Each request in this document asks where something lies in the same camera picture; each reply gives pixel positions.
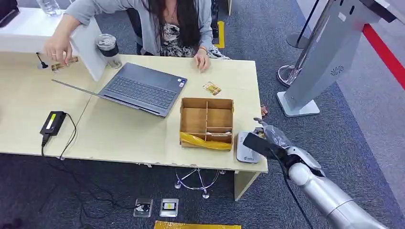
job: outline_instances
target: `woman's hand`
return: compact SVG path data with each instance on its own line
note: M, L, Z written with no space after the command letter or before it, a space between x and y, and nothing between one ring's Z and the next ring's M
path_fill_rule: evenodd
M70 45L69 35L53 34L46 41L43 49L49 58L63 65L67 65L70 58L72 58L72 46Z
M210 58L208 58L207 51L203 47L198 49L194 59L200 71L205 71L210 66Z
M53 61L67 65L70 58L72 58L72 46L70 45L70 34L80 22L74 17L65 14L58 27L56 27L53 36L46 41L43 50L46 55Z

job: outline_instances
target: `woman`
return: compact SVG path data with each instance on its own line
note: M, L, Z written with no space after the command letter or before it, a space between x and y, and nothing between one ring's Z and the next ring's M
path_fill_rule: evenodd
M72 57L69 36L77 26L88 25L96 14L128 8L138 11L143 49L152 55L194 56L200 70L209 67L209 58L228 59L212 45L211 0L76 0L46 42L46 54L66 64Z

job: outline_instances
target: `bracelet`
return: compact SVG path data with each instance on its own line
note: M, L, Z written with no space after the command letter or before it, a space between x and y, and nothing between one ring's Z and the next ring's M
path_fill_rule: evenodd
M207 49L204 46L200 46L198 49L203 49L205 52L207 52Z

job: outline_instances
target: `wooden box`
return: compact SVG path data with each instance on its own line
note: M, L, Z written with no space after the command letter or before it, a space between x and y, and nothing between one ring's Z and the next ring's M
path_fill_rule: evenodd
M205 141L233 141L232 99L182 98L180 131ZM186 142L182 146L198 147Z

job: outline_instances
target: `yellow floor marker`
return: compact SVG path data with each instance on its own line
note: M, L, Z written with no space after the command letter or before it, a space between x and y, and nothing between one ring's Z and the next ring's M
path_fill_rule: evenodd
M225 48L225 37L224 37L224 22L218 21L218 42L219 44L215 44L218 49Z
M242 227L238 225L203 225L156 221L154 229L242 229Z

